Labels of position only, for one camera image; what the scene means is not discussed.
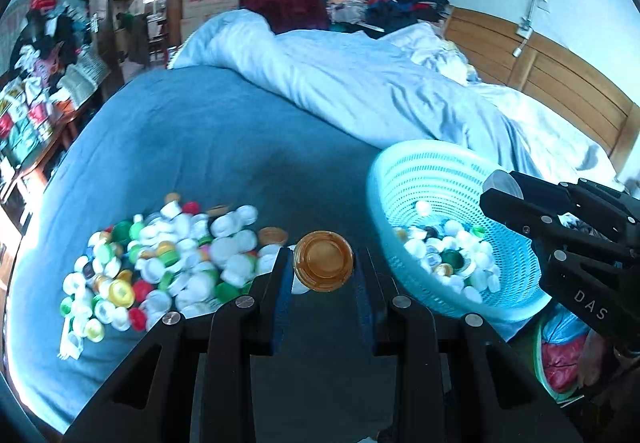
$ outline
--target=red bottle cap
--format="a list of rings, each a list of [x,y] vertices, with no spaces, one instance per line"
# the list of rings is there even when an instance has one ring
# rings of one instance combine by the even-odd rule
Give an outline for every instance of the red bottle cap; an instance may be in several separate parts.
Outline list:
[[[200,205],[198,205],[195,201],[189,201],[182,205],[182,212],[187,214],[195,215],[200,214]]]
[[[154,287],[146,282],[146,280],[137,280],[132,286],[133,293],[136,294],[136,302],[143,302],[146,296],[154,290]]]
[[[141,311],[139,308],[131,308],[129,310],[129,321],[131,322],[131,327],[135,331],[144,331],[146,328],[145,312]]]

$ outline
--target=silver screw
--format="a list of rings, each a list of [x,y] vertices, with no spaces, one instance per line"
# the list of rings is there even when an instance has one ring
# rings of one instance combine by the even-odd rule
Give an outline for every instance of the silver screw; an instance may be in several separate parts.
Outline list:
[[[236,299],[236,306],[238,308],[247,309],[251,308],[255,304],[255,300],[251,295],[242,295]]]
[[[404,295],[396,295],[391,301],[396,308],[406,309],[411,306],[411,299]]]
[[[480,315],[476,315],[475,313],[470,313],[465,317],[465,322],[472,328],[479,328],[482,325],[482,317]]]
[[[177,311],[170,311],[162,317],[162,323],[168,326],[173,326],[178,324],[178,322],[180,322],[180,314]]]

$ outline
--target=wooden headboard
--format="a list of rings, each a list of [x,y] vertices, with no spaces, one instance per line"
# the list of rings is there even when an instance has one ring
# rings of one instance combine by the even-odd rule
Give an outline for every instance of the wooden headboard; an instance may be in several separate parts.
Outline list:
[[[456,8],[446,38],[455,42],[484,82],[527,94],[565,118],[607,152],[622,169],[638,132],[640,107],[613,82],[578,55],[533,33],[522,54],[516,24]]]

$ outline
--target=basket rim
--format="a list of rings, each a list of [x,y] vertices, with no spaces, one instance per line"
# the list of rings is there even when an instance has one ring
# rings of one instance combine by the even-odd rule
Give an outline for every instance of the basket rim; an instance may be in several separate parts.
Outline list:
[[[440,140],[410,140],[408,142],[399,142],[380,152],[372,163],[369,169],[369,175],[367,176],[367,204],[369,206],[369,214],[378,229],[379,236],[382,237],[382,231],[385,231],[386,237],[391,238],[392,243],[397,243],[396,256],[401,260],[402,265],[407,268],[418,269],[420,266],[404,249],[400,240],[393,234],[393,227],[388,220],[386,220],[380,199],[379,182],[380,176],[383,175],[381,168],[387,160],[397,160],[400,158],[400,156],[398,156],[400,153],[407,155],[409,154],[408,151],[412,150],[414,154],[418,154],[418,152],[433,151],[434,147],[437,147],[438,152],[443,152],[444,150],[452,154],[464,154],[480,165],[493,166],[495,167],[494,170],[504,170],[497,163],[482,158],[470,149],[457,146],[456,144],[450,144],[449,142],[441,142]],[[472,302],[462,294],[455,293],[450,287],[437,281],[431,274],[425,271],[416,271],[415,279],[418,282],[423,281],[425,284],[428,283],[428,286],[425,286],[426,288],[430,289],[434,295],[443,299],[443,301],[448,303],[453,309],[463,311],[462,315],[478,313],[488,321],[520,322],[531,318],[541,311],[551,300],[551,297],[538,287],[537,292],[528,298],[521,306],[518,306],[518,303],[509,307],[489,306],[484,303],[478,304]]]

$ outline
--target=turquoise basket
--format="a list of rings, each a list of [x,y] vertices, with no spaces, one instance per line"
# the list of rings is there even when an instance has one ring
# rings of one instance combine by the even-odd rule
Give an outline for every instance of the turquoise basket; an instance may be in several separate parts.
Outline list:
[[[436,140],[402,142],[376,158],[367,181],[367,203],[378,230],[385,258],[396,278],[416,299],[434,312],[461,317],[481,314],[492,322],[513,323],[541,311],[550,297],[538,286],[540,265],[530,241],[482,214],[482,183],[500,166],[471,150]],[[422,218],[415,202],[427,201],[433,213]],[[424,227],[456,219],[487,229],[502,270],[501,290],[482,292],[482,304],[438,282],[404,249],[393,227]]]

